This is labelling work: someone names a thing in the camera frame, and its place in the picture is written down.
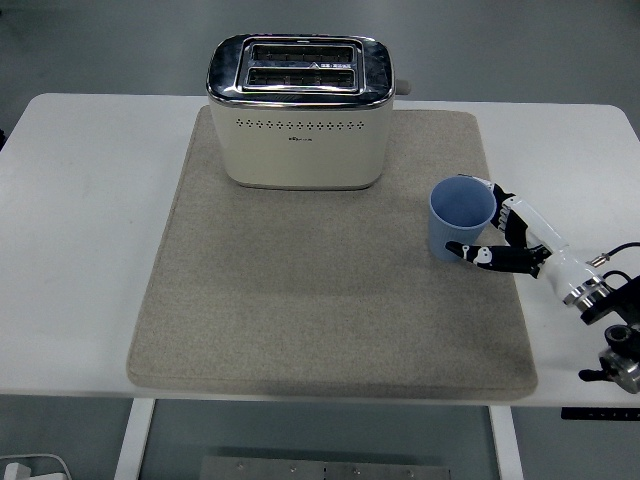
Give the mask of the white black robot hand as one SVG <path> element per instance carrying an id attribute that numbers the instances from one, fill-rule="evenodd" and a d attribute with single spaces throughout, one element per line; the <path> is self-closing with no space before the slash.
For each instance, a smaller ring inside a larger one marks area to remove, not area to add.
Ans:
<path id="1" fill-rule="evenodd" d="M 546 279 L 564 304 L 584 311 L 607 297 L 604 278 L 579 259 L 569 243 L 529 203 L 498 184 L 479 179 L 493 195 L 495 213 L 490 223 L 504 236 L 504 246 L 480 246 L 460 240 L 445 248 L 479 268 L 528 274 Z"/>

